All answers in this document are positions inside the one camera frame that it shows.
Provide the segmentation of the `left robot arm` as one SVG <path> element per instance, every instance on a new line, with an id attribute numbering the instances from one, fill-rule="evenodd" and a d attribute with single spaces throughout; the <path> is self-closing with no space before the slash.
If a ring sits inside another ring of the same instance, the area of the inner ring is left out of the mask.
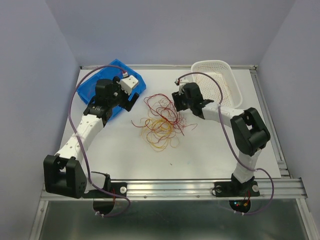
<path id="1" fill-rule="evenodd" d="M 139 80 L 133 75 L 123 78 L 99 79 L 95 95 L 83 112 L 80 123 L 73 127 L 74 133 L 54 155 L 43 161 L 45 190 L 75 199 L 81 198 L 93 183 L 91 173 L 83 171 L 82 162 L 88 163 L 86 155 L 96 135 L 106 126 L 116 107 L 130 111 L 139 98 L 134 89 Z"/>

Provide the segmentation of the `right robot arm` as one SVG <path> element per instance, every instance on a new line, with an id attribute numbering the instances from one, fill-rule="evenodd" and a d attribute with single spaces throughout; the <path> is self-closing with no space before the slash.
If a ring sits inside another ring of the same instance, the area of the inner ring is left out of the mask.
<path id="1" fill-rule="evenodd" d="M 259 191 L 253 190 L 257 184 L 254 177 L 256 164 L 262 149 L 271 139 L 259 112 L 253 107 L 236 109 L 204 99 L 199 86 L 194 82 L 184 84 L 179 91 L 172 93 L 172 98 L 178 112 L 189 109 L 201 119 L 220 123 L 224 132 L 226 127 L 232 130 L 238 152 L 232 149 L 231 153 L 237 164 L 230 181 L 214 184 L 213 194 L 216 197 L 240 197 L 246 193 L 259 196 Z"/>

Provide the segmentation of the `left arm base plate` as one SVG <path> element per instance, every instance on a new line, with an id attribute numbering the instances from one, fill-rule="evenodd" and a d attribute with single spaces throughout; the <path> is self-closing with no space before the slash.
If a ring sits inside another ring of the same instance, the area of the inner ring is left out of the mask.
<path id="1" fill-rule="evenodd" d="M 96 188 L 89 190 L 82 195 L 84 199 L 110 199 L 117 198 L 117 196 L 126 197 L 128 190 L 127 182 L 107 182 L 102 187 L 103 191 L 100 191 Z"/>

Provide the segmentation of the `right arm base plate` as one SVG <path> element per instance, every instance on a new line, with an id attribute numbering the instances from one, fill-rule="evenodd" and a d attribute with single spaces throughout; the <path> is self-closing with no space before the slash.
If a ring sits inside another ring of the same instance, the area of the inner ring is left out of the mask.
<path id="1" fill-rule="evenodd" d="M 213 194 L 218 198 L 241 198 L 244 196 L 259 197 L 260 191 L 256 181 L 237 183 L 235 181 L 217 181 Z"/>

